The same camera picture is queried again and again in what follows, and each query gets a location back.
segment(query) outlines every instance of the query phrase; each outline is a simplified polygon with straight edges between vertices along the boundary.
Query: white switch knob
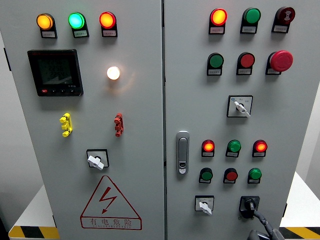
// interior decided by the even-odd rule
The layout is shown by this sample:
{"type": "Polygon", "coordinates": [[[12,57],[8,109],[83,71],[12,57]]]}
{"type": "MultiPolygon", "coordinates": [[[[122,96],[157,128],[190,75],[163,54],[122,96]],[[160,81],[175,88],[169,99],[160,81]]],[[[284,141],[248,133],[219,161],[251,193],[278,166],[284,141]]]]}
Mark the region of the white switch knob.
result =
{"type": "Polygon", "coordinates": [[[88,162],[93,164],[93,166],[99,170],[104,169],[104,164],[101,162],[101,159],[98,157],[89,156],[88,162]]]}
{"type": "Polygon", "coordinates": [[[212,215],[211,209],[208,207],[208,204],[199,202],[199,205],[200,205],[201,210],[204,213],[206,213],[206,214],[208,214],[210,216],[212,215]]]}
{"type": "Polygon", "coordinates": [[[247,118],[250,118],[250,114],[248,113],[247,109],[244,106],[239,104],[237,101],[234,101],[236,109],[239,110],[240,113],[244,114],[247,118]]]}

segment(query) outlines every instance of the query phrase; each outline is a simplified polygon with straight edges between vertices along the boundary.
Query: green indicator light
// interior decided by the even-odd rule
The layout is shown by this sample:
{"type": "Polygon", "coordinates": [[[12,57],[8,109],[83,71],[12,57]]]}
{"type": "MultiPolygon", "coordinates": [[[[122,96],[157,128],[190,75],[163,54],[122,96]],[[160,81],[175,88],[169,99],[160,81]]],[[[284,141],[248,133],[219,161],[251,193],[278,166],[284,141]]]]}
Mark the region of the green indicator light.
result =
{"type": "Polygon", "coordinates": [[[223,63],[224,63],[224,59],[221,55],[216,54],[210,58],[210,65],[213,68],[219,68],[223,63]]]}
{"type": "Polygon", "coordinates": [[[241,144],[238,140],[232,140],[228,143],[228,149],[233,153],[239,152],[241,149],[241,144]]]}
{"type": "Polygon", "coordinates": [[[246,14],[244,15],[244,19],[249,23],[249,24],[255,24],[260,20],[261,13],[259,9],[257,8],[250,8],[246,11],[246,14]]]}
{"type": "Polygon", "coordinates": [[[206,171],[206,172],[202,173],[201,177],[203,180],[209,181],[210,179],[212,179],[213,175],[211,172],[206,171]]]}
{"type": "Polygon", "coordinates": [[[258,180],[258,179],[261,178],[262,173],[261,173],[261,171],[260,171],[259,168],[253,168],[253,169],[250,170],[249,176],[250,176],[250,178],[252,178],[253,180],[258,180]]]}
{"type": "Polygon", "coordinates": [[[73,29],[81,29],[85,25],[85,17],[79,12],[71,13],[69,24],[73,29]]]}

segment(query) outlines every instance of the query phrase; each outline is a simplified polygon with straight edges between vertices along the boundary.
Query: yellow black hazard stripe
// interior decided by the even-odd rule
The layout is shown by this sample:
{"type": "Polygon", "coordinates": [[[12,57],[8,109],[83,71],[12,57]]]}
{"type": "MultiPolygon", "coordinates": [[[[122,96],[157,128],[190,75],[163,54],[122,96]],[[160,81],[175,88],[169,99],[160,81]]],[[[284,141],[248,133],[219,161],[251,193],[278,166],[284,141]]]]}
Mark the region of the yellow black hazard stripe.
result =
{"type": "Polygon", "coordinates": [[[60,239],[58,229],[51,226],[14,226],[9,232],[10,238],[60,239]]]}
{"type": "Polygon", "coordinates": [[[320,227],[280,227],[285,239],[319,239],[320,227]]]}

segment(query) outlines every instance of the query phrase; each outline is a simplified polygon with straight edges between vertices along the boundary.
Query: yellow terminal connector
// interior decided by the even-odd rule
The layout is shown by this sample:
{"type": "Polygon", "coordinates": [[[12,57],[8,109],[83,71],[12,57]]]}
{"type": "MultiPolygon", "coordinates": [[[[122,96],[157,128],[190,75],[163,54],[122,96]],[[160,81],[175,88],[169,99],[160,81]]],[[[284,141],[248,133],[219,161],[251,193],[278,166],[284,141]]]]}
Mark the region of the yellow terminal connector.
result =
{"type": "Polygon", "coordinates": [[[73,131],[70,113],[66,112],[59,121],[62,123],[61,129],[64,130],[62,136],[66,138],[73,131]]]}

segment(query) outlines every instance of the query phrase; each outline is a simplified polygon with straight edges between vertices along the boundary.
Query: warning sign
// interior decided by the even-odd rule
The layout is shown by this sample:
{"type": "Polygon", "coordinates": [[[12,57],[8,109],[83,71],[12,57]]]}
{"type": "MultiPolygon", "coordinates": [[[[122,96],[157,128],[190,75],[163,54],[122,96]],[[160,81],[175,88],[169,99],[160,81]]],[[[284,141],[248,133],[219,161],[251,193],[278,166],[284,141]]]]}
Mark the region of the warning sign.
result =
{"type": "Polygon", "coordinates": [[[142,219],[126,197],[104,175],[80,216],[84,229],[142,230],[142,219]]]}

